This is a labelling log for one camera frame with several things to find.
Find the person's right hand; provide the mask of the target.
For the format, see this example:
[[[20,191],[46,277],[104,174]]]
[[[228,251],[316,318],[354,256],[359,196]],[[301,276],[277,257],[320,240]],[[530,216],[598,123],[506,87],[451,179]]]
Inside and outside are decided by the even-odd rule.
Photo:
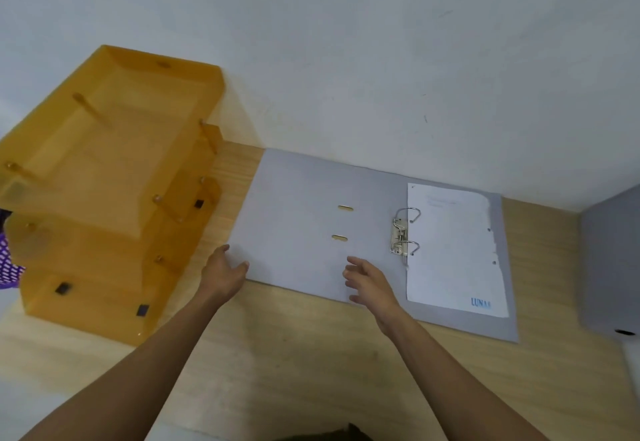
[[[372,313],[381,332],[393,339],[396,322],[404,316],[404,309],[390,283],[380,269],[365,259],[348,256],[347,262],[342,272],[345,285],[353,290],[351,294],[367,292],[371,295],[372,305],[364,307]]]

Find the person's left hand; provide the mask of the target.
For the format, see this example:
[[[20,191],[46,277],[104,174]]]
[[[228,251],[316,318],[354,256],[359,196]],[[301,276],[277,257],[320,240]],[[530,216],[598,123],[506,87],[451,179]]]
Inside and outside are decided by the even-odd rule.
[[[204,265],[195,298],[217,308],[227,303],[244,285],[232,283],[229,270],[233,268],[227,259],[229,244],[214,250]]]

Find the person's right forearm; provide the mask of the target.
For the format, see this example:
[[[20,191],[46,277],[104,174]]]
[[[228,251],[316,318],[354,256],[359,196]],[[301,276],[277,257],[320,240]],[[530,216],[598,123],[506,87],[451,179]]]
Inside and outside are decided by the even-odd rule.
[[[398,350],[448,441],[549,441],[404,310],[396,308],[374,317]]]

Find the person's left forearm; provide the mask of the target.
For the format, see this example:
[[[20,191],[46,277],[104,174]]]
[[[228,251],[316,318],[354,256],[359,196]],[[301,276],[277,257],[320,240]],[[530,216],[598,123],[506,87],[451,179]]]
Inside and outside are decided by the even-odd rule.
[[[216,312],[228,301],[198,292],[149,339],[20,441],[145,441]]]

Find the open grey lever arch binder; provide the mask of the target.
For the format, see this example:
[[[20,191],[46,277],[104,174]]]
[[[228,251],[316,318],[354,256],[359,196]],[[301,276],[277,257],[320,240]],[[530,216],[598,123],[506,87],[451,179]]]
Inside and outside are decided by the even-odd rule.
[[[397,210],[408,207],[409,183],[475,192],[489,199],[508,317],[407,300],[408,264],[389,249],[392,219]],[[268,149],[229,243],[234,261],[250,262],[251,280],[345,303],[353,290],[339,276],[347,256],[360,257],[386,275],[399,304],[413,318],[492,339],[519,341],[499,194]]]

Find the white punched paper sheet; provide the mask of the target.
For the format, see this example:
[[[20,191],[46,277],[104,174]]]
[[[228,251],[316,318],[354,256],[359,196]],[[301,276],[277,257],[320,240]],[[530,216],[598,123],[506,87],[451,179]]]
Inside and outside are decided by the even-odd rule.
[[[506,318],[509,316],[491,220],[483,194],[409,183],[408,239],[419,249],[408,257],[407,300]]]

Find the orange translucent stacked paper tray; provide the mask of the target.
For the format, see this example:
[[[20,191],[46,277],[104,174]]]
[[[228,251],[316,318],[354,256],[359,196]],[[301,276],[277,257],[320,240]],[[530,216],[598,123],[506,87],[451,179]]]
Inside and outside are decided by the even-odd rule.
[[[221,196],[221,68],[103,45],[0,139],[26,314],[138,346]]]

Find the purple white dotted item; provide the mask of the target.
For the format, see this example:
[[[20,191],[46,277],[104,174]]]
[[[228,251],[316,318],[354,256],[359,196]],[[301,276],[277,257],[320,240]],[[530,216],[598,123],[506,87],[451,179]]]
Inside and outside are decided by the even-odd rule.
[[[0,291],[19,287],[20,276],[25,270],[13,263],[4,231],[5,222],[11,214],[11,211],[0,208]]]

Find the closed grey binder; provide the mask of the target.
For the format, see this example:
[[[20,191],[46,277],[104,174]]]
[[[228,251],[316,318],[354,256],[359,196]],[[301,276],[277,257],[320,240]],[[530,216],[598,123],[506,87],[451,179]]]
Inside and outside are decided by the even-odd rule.
[[[579,231],[580,323],[640,340],[640,184],[580,213]]]

